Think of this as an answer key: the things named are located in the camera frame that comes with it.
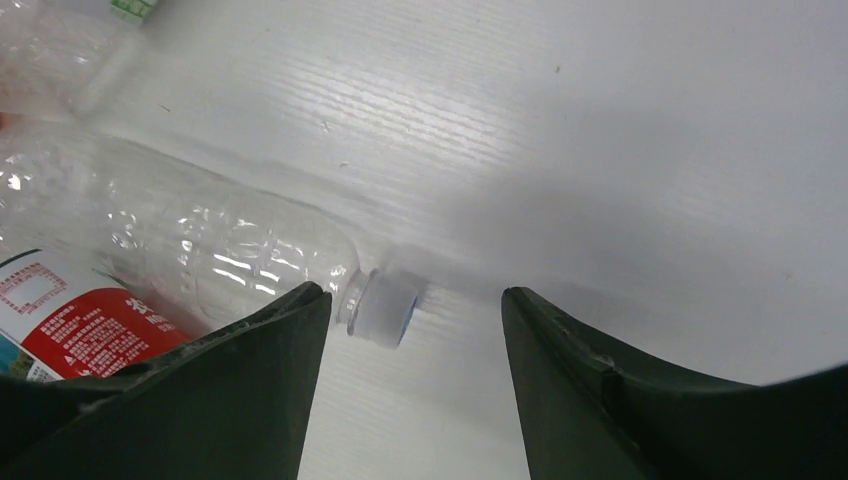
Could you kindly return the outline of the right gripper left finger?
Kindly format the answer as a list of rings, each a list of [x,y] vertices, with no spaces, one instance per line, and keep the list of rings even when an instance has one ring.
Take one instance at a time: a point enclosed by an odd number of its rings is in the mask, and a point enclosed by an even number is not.
[[[294,479],[331,295],[307,282],[107,378],[1,380],[5,479]]]

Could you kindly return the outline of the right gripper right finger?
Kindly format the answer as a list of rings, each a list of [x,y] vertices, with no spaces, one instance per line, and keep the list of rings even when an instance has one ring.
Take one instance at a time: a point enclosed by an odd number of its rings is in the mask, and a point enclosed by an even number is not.
[[[501,297],[534,479],[843,479],[847,369],[766,386],[659,359],[526,287]]]

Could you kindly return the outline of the clear unlabeled bottle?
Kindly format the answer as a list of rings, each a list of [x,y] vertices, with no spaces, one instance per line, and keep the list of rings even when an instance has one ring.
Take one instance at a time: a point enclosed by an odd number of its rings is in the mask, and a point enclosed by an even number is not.
[[[331,321],[394,349],[418,303],[325,213],[137,143],[55,123],[1,135],[1,242],[155,293],[212,328],[312,282]]]

